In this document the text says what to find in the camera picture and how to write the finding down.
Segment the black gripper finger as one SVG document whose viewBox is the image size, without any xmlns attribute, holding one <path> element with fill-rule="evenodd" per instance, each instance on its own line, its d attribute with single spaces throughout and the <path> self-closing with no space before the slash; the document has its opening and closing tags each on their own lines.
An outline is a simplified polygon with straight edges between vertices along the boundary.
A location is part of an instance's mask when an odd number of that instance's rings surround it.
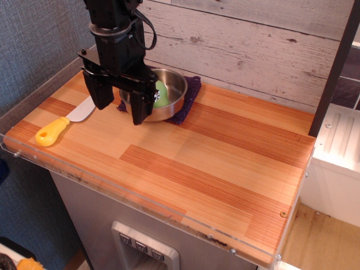
<svg viewBox="0 0 360 270">
<path fill-rule="evenodd" d="M 134 125 L 140 125 L 152 114 L 154 96 L 134 91 L 130 93 L 130 106 Z"/>
<path fill-rule="evenodd" d="M 95 107 L 103 110 L 114 100 L 113 86 L 103 80 L 101 76 L 95 76 L 83 70 L 86 87 L 92 97 Z"/>
</svg>

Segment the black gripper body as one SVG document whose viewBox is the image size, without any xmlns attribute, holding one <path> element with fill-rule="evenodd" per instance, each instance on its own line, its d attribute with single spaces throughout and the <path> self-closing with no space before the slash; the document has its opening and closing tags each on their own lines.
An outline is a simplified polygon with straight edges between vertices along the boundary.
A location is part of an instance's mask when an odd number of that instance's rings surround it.
<svg viewBox="0 0 360 270">
<path fill-rule="evenodd" d="M 147 18 L 92 18 L 89 29 L 96 41 L 95 52 L 79 53 L 83 70 L 103 77 L 112 85 L 132 93 L 134 91 L 154 96 L 157 76 L 145 65 L 147 50 L 155 47 L 157 35 L 151 46 L 145 44 L 144 24 L 152 26 Z"/>
</svg>

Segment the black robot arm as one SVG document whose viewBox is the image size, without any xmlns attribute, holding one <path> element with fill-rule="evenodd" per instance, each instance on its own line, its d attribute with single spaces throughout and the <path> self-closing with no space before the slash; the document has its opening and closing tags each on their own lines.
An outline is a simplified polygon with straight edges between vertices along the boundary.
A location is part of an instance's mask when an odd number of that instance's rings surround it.
<svg viewBox="0 0 360 270">
<path fill-rule="evenodd" d="M 85 1 L 96 41 L 94 51 L 81 50 L 85 84 L 95 106 L 102 110 L 114 100 L 113 88 L 129 93 L 133 123 L 152 114 L 158 76 L 144 63 L 147 50 L 144 24 L 150 20 L 138 10 L 141 1 Z"/>
</svg>

